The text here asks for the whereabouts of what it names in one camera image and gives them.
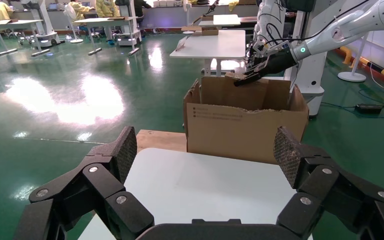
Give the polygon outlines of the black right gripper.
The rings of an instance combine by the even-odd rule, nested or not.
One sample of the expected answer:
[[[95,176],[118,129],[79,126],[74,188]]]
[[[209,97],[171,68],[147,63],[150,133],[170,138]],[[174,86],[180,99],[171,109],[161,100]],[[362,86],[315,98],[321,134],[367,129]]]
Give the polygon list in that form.
[[[297,48],[285,48],[270,55],[266,61],[264,57],[252,57],[246,63],[246,72],[263,62],[262,67],[257,72],[251,72],[234,82],[235,87],[247,85],[260,80],[270,74],[277,74],[298,64]]]

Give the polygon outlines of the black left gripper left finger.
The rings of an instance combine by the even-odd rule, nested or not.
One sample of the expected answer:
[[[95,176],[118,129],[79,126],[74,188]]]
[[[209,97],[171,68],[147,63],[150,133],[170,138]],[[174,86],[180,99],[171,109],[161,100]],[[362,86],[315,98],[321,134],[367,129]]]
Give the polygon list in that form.
[[[31,192],[13,238],[65,240],[83,215],[95,212],[117,240],[137,239],[154,216],[125,187],[136,155],[132,126],[93,147],[77,167]]]

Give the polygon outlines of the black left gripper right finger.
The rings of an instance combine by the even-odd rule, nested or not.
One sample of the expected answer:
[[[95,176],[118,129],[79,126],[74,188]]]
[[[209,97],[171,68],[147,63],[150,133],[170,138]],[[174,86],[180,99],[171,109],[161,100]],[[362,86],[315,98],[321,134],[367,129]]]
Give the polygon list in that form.
[[[384,188],[342,167],[322,148],[303,144],[284,126],[277,129],[273,155],[296,191],[276,224],[307,239],[328,212],[360,240],[384,240]]]

